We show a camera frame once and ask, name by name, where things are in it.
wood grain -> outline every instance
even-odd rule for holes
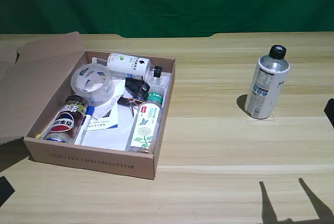
[[[0,35],[0,46],[44,36]],[[8,164],[1,175],[16,190],[0,208],[0,223],[276,223],[262,219],[261,181],[278,221],[315,223],[310,220],[319,216],[299,178],[334,209],[334,132],[324,114],[334,88],[333,32],[82,38],[86,49],[176,58],[157,177],[28,158],[9,166],[28,155],[16,144],[13,156],[7,149],[0,158]],[[257,59],[273,44],[287,48],[291,72],[272,116],[258,121],[236,101],[247,93]]]

black cap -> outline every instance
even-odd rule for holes
[[[270,49],[269,56],[277,60],[284,59],[287,49],[282,45],[273,45]]]
[[[155,66],[154,67],[154,77],[160,78],[162,72],[162,67],[161,66]]]

open cardboard box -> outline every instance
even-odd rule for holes
[[[0,61],[11,59],[8,54],[13,53],[14,51],[0,51]],[[78,32],[27,43],[15,65],[8,64],[0,79],[0,143],[24,137],[27,148],[37,162],[154,179],[174,84],[173,58],[136,55],[151,59],[153,65],[159,65],[164,72],[171,73],[170,87],[165,96],[157,145],[153,154],[64,144],[35,138],[52,120],[65,99],[73,94],[70,79],[75,70],[90,63],[92,57],[107,60],[109,54],[85,51]]]

green backdrop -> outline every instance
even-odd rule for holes
[[[1,0],[0,33],[334,31],[334,0]]]

bottle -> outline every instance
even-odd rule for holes
[[[284,59],[286,52],[285,47],[273,45],[269,55],[258,60],[245,103],[245,111],[251,117],[265,119],[275,107],[290,70],[289,62]]]
[[[87,108],[88,102],[85,98],[78,95],[67,97],[45,139],[73,144],[86,115]]]
[[[125,151],[154,153],[161,118],[164,89],[160,86],[161,70],[154,72],[147,100],[136,115]]]
[[[124,73],[126,78],[147,81],[153,76],[155,67],[148,58],[141,58],[121,53],[111,53],[106,64],[113,72]]]

